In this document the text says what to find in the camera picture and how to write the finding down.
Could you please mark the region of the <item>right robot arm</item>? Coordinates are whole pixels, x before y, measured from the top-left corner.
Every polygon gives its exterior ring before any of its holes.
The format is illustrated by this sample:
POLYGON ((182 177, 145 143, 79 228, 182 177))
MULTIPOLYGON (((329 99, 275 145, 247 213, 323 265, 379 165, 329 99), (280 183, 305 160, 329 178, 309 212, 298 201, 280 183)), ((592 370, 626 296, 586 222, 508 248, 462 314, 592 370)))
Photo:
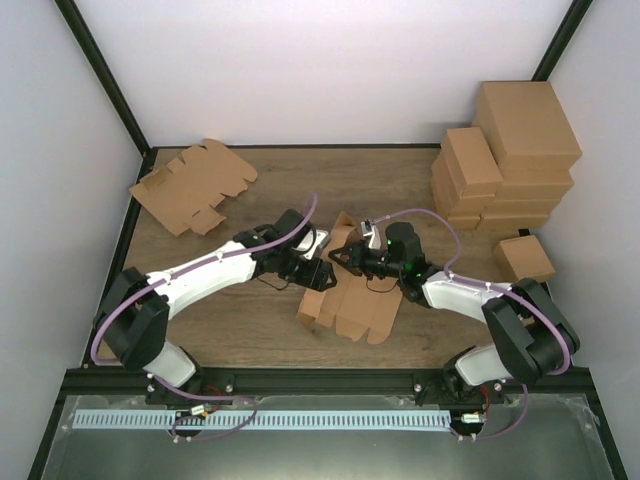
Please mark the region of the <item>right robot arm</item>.
POLYGON ((410 223, 390 224, 385 246, 376 245, 372 222, 362 226, 363 238, 330 251, 331 260, 354 276, 395 279, 412 303, 487 326, 491 343, 460 352, 443 368, 451 400, 468 402, 490 382, 515 380, 531 387, 547 375, 568 370, 580 339, 538 281, 525 278, 509 284, 462 277, 427 260, 410 223))

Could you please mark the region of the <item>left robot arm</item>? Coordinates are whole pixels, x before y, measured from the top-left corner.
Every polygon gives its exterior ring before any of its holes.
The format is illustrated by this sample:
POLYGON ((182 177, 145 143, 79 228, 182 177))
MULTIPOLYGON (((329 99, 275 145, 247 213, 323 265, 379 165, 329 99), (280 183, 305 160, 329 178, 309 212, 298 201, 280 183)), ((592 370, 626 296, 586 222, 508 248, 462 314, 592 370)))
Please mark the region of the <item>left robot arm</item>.
POLYGON ((169 322, 187 307, 230 286, 274 274, 286 284, 316 292, 336 286, 330 262, 320 256, 330 235, 308 216, 288 209, 273 224, 242 231, 218 249, 177 267, 147 274, 131 267, 114 280, 94 320, 91 358, 105 364, 106 344, 114 363, 142 370, 153 389, 181 403, 205 399, 201 367, 167 338, 169 322))

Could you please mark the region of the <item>stack of cardboard blanks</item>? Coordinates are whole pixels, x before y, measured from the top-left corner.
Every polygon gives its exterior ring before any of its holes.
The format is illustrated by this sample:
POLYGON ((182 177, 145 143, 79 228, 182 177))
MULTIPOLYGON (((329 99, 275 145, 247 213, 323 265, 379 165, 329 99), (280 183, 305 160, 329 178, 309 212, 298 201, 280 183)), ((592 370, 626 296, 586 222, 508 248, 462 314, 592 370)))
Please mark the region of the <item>stack of cardboard blanks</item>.
POLYGON ((226 145, 205 139, 153 169, 130 193, 171 234, 205 235, 225 220, 216 207, 257 177, 256 169, 226 145))

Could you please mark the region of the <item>cardboard box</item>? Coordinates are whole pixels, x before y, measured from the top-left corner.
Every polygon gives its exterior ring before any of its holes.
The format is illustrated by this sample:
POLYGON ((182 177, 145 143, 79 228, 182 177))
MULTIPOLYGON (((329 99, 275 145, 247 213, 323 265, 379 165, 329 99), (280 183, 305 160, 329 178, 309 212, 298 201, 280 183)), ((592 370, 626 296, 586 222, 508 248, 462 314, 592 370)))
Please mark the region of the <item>cardboard box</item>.
POLYGON ((403 299, 396 280, 369 281, 337 264, 333 268, 337 285, 324 292, 307 289, 296 319, 308 330, 326 327, 354 342, 361 338, 370 345, 386 341, 403 299))

